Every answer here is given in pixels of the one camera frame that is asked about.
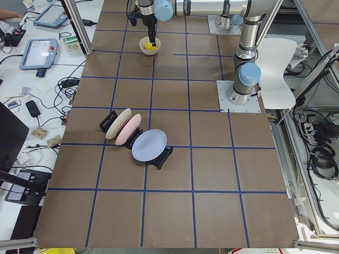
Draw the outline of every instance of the white bowl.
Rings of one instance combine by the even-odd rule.
[[[155,38],[155,44],[158,46],[158,48],[156,48],[154,50],[144,49],[144,46],[146,45],[147,42],[150,42],[149,37],[144,37],[139,41],[139,47],[140,47],[141,51],[148,56],[155,55],[160,49],[160,46],[161,46],[160,40],[158,38]]]

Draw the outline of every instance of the person's arm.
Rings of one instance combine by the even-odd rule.
[[[12,17],[19,17],[22,19],[22,15],[17,12],[8,11],[0,8],[0,20],[9,19]]]

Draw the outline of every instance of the device screen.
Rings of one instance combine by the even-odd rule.
[[[62,6],[52,5],[42,17],[39,18],[40,22],[53,24],[64,12]]]
[[[29,51],[27,53],[24,65],[45,65],[46,59],[49,56],[50,46],[51,41],[32,41],[30,43]]]

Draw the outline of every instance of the small box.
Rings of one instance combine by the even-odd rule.
[[[81,49],[76,36],[64,38],[63,41],[68,52]]]

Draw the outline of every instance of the blue joint cap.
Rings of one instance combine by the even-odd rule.
[[[173,7],[168,0],[155,0],[154,2],[154,15],[162,21],[169,21],[173,17]]]
[[[244,19],[240,15],[234,15],[231,19],[231,23],[233,25],[242,25],[244,23]]]
[[[245,86],[255,86],[261,77],[261,70],[253,62],[247,62],[240,67],[239,79]]]

